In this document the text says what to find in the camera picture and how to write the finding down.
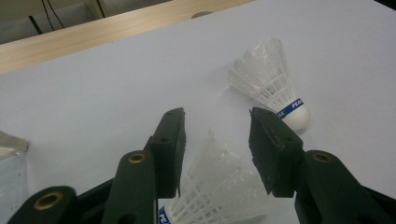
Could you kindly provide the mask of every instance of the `shuttlecock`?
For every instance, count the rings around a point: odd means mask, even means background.
[[[235,60],[228,80],[231,86],[276,113],[291,129],[300,130],[307,125],[309,110],[294,94],[279,39],[271,38],[254,50],[247,50]]]
[[[181,196],[160,209],[159,223],[220,224],[273,209],[260,176],[210,133],[182,181]]]

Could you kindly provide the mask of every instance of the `white table surface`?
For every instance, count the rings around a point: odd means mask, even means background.
[[[368,0],[258,0],[0,76],[0,129],[30,143],[29,193],[67,185],[80,194],[108,180],[180,106],[183,174],[209,129],[249,161],[255,103],[225,78],[271,36],[311,110],[298,133],[304,149],[333,153],[363,185],[396,198],[396,14]],[[259,222],[298,223],[287,205]]]

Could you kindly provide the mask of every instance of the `wooden surface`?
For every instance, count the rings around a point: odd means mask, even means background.
[[[0,75],[253,0],[176,0],[0,45]]]

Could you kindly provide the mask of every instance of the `clear plastic container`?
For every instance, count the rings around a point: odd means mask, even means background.
[[[27,199],[27,142],[0,132],[0,223],[7,223]]]

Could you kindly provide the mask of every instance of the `shuttlecock label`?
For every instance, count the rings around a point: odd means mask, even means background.
[[[295,109],[303,105],[304,102],[302,99],[298,98],[297,100],[293,101],[291,104],[283,108],[281,111],[277,113],[277,116],[280,119],[285,118],[289,113],[293,112]]]
[[[169,221],[169,218],[166,215],[165,207],[162,207],[160,209],[160,211],[158,212],[158,223],[160,223],[160,224],[171,224],[171,221]]]

